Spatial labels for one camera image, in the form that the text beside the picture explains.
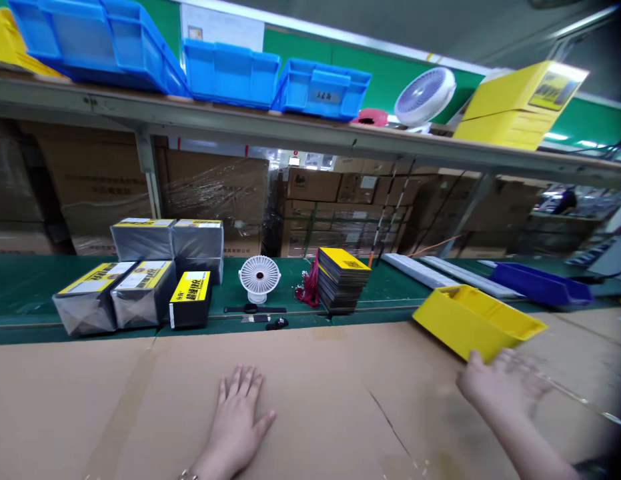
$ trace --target stack of flat packaging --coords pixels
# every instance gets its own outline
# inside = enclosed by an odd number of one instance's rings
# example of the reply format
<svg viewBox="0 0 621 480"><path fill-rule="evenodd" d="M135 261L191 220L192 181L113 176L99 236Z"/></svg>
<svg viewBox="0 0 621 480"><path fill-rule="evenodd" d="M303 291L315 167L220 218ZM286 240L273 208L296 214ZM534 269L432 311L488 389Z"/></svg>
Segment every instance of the stack of flat packaging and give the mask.
<svg viewBox="0 0 621 480"><path fill-rule="evenodd" d="M68 335L78 337L117 329L110 292L135 262L102 263L53 295Z"/></svg>
<svg viewBox="0 0 621 480"><path fill-rule="evenodd" d="M172 227L177 274L209 271L210 283L223 281L223 224L221 220L182 219Z"/></svg>
<svg viewBox="0 0 621 480"><path fill-rule="evenodd" d="M209 271L184 272L170 299L170 327L205 327L211 300Z"/></svg>
<svg viewBox="0 0 621 480"><path fill-rule="evenodd" d="M353 313L370 268L343 249L319 248L319 296L329 313Z"/></svg>
<svg viewBox="0 0 621 480"><path fill-rule="evenodd" d="M120 261L173 259L169 219L126 218L110 227Z"/></svg>
<svg viewBox="0 0 621 480"><path fill-rule="evenodd" d="M112 289L117 327L152 327L161 323L177 285L175 263L170 260L141 262Z"/></svg>

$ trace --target yellow box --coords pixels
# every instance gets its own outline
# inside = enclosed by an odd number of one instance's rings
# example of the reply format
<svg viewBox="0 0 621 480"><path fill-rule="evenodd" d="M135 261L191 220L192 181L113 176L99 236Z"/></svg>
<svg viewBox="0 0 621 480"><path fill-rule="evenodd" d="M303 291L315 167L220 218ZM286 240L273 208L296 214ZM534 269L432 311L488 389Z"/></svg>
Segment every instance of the yellow box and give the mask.
<svg viewBox="0 0 621 480"><path fill-rule="evenodd" d="M27 54L27 49L12 12L0 8L0 64L2 67L14 65L48 77L63 77L62 74L47 67Z"/></svg>
<svg viewBox="0 0 621 480"><path fill-rule="evenodd" d="M555 123L550 115L511 110L462 121L453 138L537 150Z"/></svg>
<svg viewBox="0 0 621 480"><path fill-rule="evenodd" d="M557 118L587 76L587 71L563 63L536 63L480 84L463 120L508 110L526 110Z"/></svg>
<svg viewBox="0 0 621 480"><path fill-rule="evenodd" d="M412 317L468 360L471 350L490 362L548 326L469 285L433 290Z"/></svg>

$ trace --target metal shelf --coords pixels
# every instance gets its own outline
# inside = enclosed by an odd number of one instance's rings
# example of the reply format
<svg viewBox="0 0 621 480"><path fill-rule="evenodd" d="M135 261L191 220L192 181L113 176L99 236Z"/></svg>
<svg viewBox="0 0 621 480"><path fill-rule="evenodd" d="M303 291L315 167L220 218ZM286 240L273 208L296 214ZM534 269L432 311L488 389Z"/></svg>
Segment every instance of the metal shelf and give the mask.
<svg viewBox="0 0 621 480"><path fill-rule="evenodd" d="M621 189L621 163L525 151L0 71L0 117L135 133L152 212L161 199L151 135L245 143L481 172L460 231L496 175Z"/></svg>

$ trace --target green workbench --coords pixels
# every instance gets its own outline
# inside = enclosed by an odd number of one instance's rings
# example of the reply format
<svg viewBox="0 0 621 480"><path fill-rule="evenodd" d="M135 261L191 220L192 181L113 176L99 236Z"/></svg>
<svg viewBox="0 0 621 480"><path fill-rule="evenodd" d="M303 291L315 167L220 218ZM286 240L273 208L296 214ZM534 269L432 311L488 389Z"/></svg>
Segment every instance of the green workbench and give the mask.
<svg viewBox="0 0 621 480"><path fill-rule="evenodd" d="M423 303L431 291L382 261L378 266L373 266L368 285L358 303L358 311L353 315L330 318L321 307L312 309L293 297L294 287L301 283L301 272L310 269L310 262L305 259L274 260L281 272L281 280L275 290L268 294L266 305L286 307L288 313L282 316L288 318L288 328L409 320L414 309ZM106 261L112 261L112 257L0 255L0 344L74 340L67 336L51 297L94 266ZM169 327L161 326L118 331L90 337L88 340L264 329L263 323L242 323L240 314L223 312L224 307L247 303L246 292L237 274L244 261L239 258L224 259L223 285L212 289L209 321L205 329L173 332ZM558 275L571 276L583 272L579 267L554 259L518 261ZM452 262L485 277L490 276L491 269L476 260L455 259ZM621 281L607 280L603 285L593 286L592 291L598 299L589 308L615 306L616 301L609 297L621 295ZM527 313L548 311L545 307L527 301L515 301L511 305Z"/></svg>

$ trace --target human hand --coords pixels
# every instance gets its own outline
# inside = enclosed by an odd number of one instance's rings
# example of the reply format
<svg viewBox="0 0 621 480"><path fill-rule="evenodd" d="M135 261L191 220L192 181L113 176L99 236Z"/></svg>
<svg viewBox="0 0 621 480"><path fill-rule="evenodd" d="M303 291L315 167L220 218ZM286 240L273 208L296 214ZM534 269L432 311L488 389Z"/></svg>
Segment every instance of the human hand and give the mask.
<svg viewBox="0 0 621 480"><path fill-rule="evenodd" d="M514 418L532 417L539 400L552 388L535 360L518 358L511 349L503 349L490 366L477 351L470 352L457 386L483 416Z"/></svg>
<svg viewBox="0 0 621 480"><path fill-rule="evenodd" d="M254 366L238 365L230 386L225 378L219 384L219 401L215 419L203 453L190 469L200 480L229 480L247 467L257 453L275 411L264 413L255 423L255 405L263 375Z"/></svg>

